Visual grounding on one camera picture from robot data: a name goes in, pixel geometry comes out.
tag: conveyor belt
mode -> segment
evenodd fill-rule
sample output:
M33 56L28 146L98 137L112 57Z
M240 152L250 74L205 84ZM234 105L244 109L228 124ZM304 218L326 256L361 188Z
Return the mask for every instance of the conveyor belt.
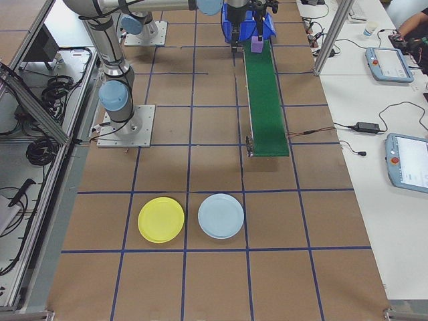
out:
M244 49L252 138L247 139L250 156L288 156L288 143L269 41L261 53Z

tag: light blue plate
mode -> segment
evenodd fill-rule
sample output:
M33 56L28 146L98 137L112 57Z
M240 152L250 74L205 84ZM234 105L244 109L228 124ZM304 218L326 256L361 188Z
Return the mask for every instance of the light blue plate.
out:
M234 236L243 224L241 204L227 194L207 197L199 207L198 221L201 229L215 239Z

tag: cup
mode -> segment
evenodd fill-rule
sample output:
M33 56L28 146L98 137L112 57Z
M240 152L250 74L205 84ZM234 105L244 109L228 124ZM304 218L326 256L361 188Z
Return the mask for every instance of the cup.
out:
M367 21L366 27L365 27L364 32L362 34L367 36L367 37L370 37L373 34L373 32L376 30L377 27L378 27L377 22Z

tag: table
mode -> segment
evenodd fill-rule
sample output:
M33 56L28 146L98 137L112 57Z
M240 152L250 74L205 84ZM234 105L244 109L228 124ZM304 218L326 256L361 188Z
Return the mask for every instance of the table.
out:
M328 30L336 11L335 0L327 0L329 14L316 21ZM379 23L379 29L394 29L378 1L360 0L369 20ZM326 12L325 6L299 4L303 16L317 17ZM351 39L358 44L378 46L375 35L363 38L364 24L345 22L339 38ZM381 33L382 46L391 47L389 32ZM347 41L340 41L341 54L329 58L320 79L333 120L341 124L358 121L377 122L383 127L378 113L389 104L408 100L428 109L422 93L426 92L427 77L414 71L412 84L377 82L366 65L364 50ZM403 104L391 107L383 116L388 132L427 137L418 120L420 109ZM390 300L428 299L428 195L392 186L385 165L384 141L386 135L359 134L338 130L340 140L346 140L354 150L367 151L366 157L352 154L347 146L343 153L364 218L379 272Z

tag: metal base plate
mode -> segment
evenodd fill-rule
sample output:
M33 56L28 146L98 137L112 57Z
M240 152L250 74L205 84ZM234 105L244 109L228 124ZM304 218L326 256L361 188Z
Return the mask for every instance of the metal base plate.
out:
M142 120L142 128L136 134L117 135L116 133L109 134L98 138L97 146L100 148L130 148L130 147L150 147L152 138L153 120L154 120L155 105L135 105L135 116L139 116ZM110 117L107 113L104 116L103 122L109 122ZM111 126L101 128L100 135L112 132Z
M155 21L158 27L158 34L147 41L138 38L136 35L126 35L125 46L127 47L144 47L153 45L165 45L167 38L168 21Z

